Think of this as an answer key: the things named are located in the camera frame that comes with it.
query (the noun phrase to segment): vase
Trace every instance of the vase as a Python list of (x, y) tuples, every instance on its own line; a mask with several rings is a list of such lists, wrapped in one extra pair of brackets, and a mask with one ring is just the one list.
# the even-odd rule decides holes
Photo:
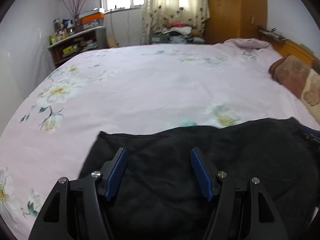
[(79, 15), (76, 15), (76, 17), (74, 18), (74, 21), (75, 21), (75, 32), (79, 33), (81, 31), (83, 31)]

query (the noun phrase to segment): wooden wardrobe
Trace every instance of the wooden wardrobe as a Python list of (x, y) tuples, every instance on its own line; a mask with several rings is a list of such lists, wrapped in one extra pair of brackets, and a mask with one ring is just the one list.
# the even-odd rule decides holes
[(209, 0), (210, 19), (204, 29), (206, 43), (257, 38), (258, 25), (266, 28), (267, 9), (267, 0)]

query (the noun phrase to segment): silver bolt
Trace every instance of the silver bolt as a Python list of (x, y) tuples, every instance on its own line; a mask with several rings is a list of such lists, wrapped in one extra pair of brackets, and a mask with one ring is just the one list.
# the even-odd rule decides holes
[(93, 173), (91, 173), (91, 176), (94, 178), (100, 177), (101, 172), (100, 171), (94, 171)]
[(259, 183), (260, 183), (260, 179), (254, 177), (254, 178), (252, 178), (252, 182), (253, 182), (254, 184), (259, 184)]
[(64, 183), (66, 183), (67, 182), (67, 178), (66, 177), (61, 177), (59, 180), (58, 180), (58, 182), (60, 183), (60, 184), (64, 184)]
[(219, 176), (220, 178), (225, 178), (225, 177), (227, 176), (227, 173), (224, 172), (224, 171), (219, 171), (219, 172), (218, 172), (218, 176)]

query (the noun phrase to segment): black cable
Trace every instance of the black cable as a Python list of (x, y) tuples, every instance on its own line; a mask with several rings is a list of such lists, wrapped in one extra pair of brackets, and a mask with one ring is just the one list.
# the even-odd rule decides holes
[(110, 10), (110, 25), (111, 25), (111, 32), (112, 32), (112, 35), (113, 35), (113, 38), (114, 38), (114, 40), (115, 40), (115, 42), (116, 42), (116, 44), (119, 46), (119, 43), (117, 42), (117, 40), (116, 40), (116, 36), (115, 36), (115, 31), (114, 31), (114, 29), (113, 29), (113, 23), (112, 23), (112, 9)]
[(129, 46), (130, 46), (130, 36), (129, 36), (129, 31), (130, 31), (130, 24), (129, 24), (129, 11), (128, 11), (128, 19), (127, 19), (127, 22), (128, 22), (128, 31), (127, 31), (127, 36), (128, 36), (128, 42), (129, 42)]

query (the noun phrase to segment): black cloth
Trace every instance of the black cloth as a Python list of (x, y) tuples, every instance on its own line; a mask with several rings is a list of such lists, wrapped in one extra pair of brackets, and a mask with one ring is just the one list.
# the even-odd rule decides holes
[(101, 132), (80, 178), (99, 170), (120, 147), (129, 162), (106, 209), (115, 239), (202, 239), (216, 203), (202, 196), (190, 162), (199, 147), (218, 170), (249, 181), (258, 177), (280, 213), (289, 239), (311, 220), (318, 166), (294, 118), (262, 119), (217, 129), (179, 127), (154, 135)]

